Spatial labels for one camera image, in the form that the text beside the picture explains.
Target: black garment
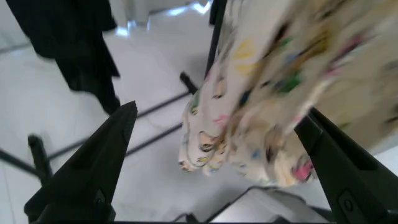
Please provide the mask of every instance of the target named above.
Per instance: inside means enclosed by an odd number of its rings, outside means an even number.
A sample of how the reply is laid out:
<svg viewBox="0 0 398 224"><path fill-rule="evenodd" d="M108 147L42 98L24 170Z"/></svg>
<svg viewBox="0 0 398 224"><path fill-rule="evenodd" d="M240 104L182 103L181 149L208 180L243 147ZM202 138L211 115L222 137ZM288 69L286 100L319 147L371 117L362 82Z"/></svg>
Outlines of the black garment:
<svg viewBox="0 0 398 224"><path fill-rule="evenodd" d="M57 62L71 90L94 94L111 114L120 77L102 31L116 23L108 0L6 0L36 53Z"/></svg>

